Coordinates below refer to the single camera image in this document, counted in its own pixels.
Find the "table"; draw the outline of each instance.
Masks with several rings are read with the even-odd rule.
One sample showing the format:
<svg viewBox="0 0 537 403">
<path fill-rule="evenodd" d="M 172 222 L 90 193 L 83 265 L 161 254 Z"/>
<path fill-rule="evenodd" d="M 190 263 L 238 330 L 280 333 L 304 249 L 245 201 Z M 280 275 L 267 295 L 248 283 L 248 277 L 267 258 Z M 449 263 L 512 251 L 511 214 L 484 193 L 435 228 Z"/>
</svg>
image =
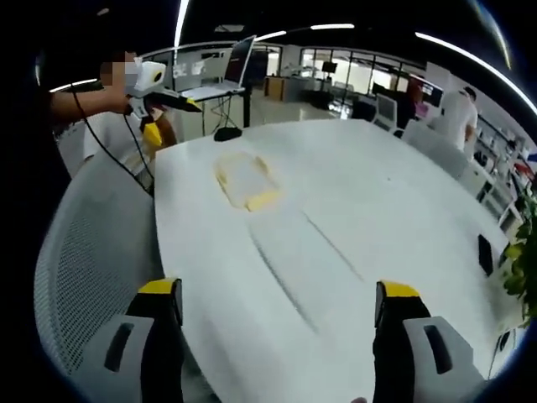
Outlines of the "table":
<svg viewBox="0 0 537 403">
<path fill-rule="evenodd" d="M 231 207 L 213 175 L 217 158 L 239 151 L 262 157 L 282 188 L 261 212 Z M 477 235 L 495 258 L 507 239 L 440 167 L 371 123 L 271 124 L 225 143 L 203 138 L 161 150 L 155 211 L 164 272 L 183 279 L 185 338 L 223 402 L 370 401 L 380 279 L 418 290 L 487 375 L 497 335 Z M 293 228 L 301 217 L 340 260 L 323 266 L 319 238 L 307 248 L 313 233 Z M 252 241 L 252 228 L 263 225 L 312 270 L 303 261 L 269 270 Z"/>
</svg>

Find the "green plant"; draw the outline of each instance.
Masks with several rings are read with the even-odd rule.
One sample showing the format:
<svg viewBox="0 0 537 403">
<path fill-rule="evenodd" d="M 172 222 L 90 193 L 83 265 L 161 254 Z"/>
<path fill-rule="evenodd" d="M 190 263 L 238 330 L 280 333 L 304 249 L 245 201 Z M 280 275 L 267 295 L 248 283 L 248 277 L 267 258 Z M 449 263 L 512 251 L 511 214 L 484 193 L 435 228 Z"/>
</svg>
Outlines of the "green plant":
<svg viewBox="0 0 537 403">
<path fill-rule="evenodd" d="M 537 317 L 537 202 L 526 197 L 525 223 L 517 232 L 517 242 L 508 246 L 505 255 L 513 261 L 511 273 L 503 283 L 511 296 L 522 300 L 524 327 Z"/>
</svg>

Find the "white shirt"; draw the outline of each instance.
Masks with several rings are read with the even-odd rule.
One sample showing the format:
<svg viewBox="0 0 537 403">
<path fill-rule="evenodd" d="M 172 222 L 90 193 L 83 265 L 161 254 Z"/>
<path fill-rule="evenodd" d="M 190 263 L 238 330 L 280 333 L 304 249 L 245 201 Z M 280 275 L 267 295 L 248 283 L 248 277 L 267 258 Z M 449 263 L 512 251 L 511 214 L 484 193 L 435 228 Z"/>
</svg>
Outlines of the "white shirt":
<svg viewBox="0 0 537 403">
<path fill-rule="evenodd" d="M 125 165 L 135 175 L 143 170 L 143 161 L 133 140 L 133 135 L 128 129 L 123 115 L 112 112 L 98 113 L 88 119 L 93 132 L 110 153 L 119 162 Z M 138 141 L 138 145 L 143 153 L 146 164 L 149 164 L 147 148 L 143 143 L 142 132 L 140 131 L 140 119 L 131 113 L 127 116 L 128 124 Z M 94 139 L 90 129 L 86 126 L 84 131 L 83 159 L 93 156 L 101 149 L 99 143 Z"/>
<path fill-rule="evenodd" d="M 466 127 L 477 127 L 477 109 L 461 92 L 450 92 L 442 98 L 442 115 L 435 121 L 435 130 L 447 137 L 458 149 L 464 150 Z"/>
</svg>

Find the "laptop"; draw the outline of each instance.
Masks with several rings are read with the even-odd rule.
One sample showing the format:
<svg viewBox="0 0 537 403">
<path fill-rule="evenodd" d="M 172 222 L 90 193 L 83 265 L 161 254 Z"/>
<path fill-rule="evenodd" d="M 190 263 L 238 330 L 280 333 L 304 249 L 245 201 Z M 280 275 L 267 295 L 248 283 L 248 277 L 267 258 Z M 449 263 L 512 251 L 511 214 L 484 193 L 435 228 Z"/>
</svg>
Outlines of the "laptop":
<svg viewBox="0 0 537 403">
<path fill-rule="evenodd" d="M 246 70 L 250 54 L 252 53 L 254 39 L 255 35 L 240 40 L 233 46 L 223 82 L 192 88 L 183 91 L 181 95 L 183 97 L 192 98 L 194 101 L 203 101 L 209 98 L 241 92 L 244 89 L 242 87 L 242 79 L 244 78 L 244 71 Z"/>
</svg>

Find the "ceiling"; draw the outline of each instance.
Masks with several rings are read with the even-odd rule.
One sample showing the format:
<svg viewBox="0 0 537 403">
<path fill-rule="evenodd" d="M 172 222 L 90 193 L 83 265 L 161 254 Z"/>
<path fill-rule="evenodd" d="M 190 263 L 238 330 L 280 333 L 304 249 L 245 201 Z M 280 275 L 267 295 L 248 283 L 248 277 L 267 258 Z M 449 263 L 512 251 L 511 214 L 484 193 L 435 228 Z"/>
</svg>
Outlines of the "ceiling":
<svg viewBox="0 0 537 403">
<path fill-rule="evenodd" d="M 531 2 L 482 0 L 482 5 L 494 16 L 508 42 L 512 57 L 510 70 L 494 37 L 478 17 L 482 13 L 477 13 L 469 1 L 331 0 L 316 3 L 311 0 L 190 0 L 181 44 L 240 39 L 249 34 L 298 29 L 271 39 L 271 42 L 358 48 L 397 55 L 423 64 L 431 61 L 485 92 L 537 140 L 537 117 L 497 77 L 464 56 L 414 35 L 415 31 L 423 32 L 468 50 L 493 65 L 530 98 L 537 100 L 537 48 L 531 43 L 533 35 L 528 35 L 528 32 L 533 32 L 533 27 L 530 26 L 533 21 L 523 18 L 524 13 L 532 13 L 529 10 Z M 138 53 L 173 45 L 180 4 L 177 0 L 63 0 L 62 3 L 76 6 L 62 8 L 63 17 L 56 18 L 60 21 L 60 26 L 72 26 L 73 13 L 79 16 L 75 21 L 80 25 L 79 22 L 83 19 L 80 15 L 94 16 L 102 7 L 110 8 L 107 27 L 99 29 L 103 33 L 102 39 L 98 40 L 99 44 L 110 44 L 115 39 L 116 46 L 127 46 Z M 313 24 L 336 23 L 352 23 L 355 29 L 303 29 Z M 215 33 L 215 27 L 221 24 L 241 24 L 244 25 L 244 30 L 240 33 Z M 77 47 L 98 48 L 95 35 L 81 35 L 84 40 L 79 36 L 74 37 L 76 41 L 72 39 L 73 35 L 67 38 L 64 35 L 62 40 L 71 40 L 72 43 L 56 47 L 56 51 L 61 53 L 67 48 Z"/>
</svg>

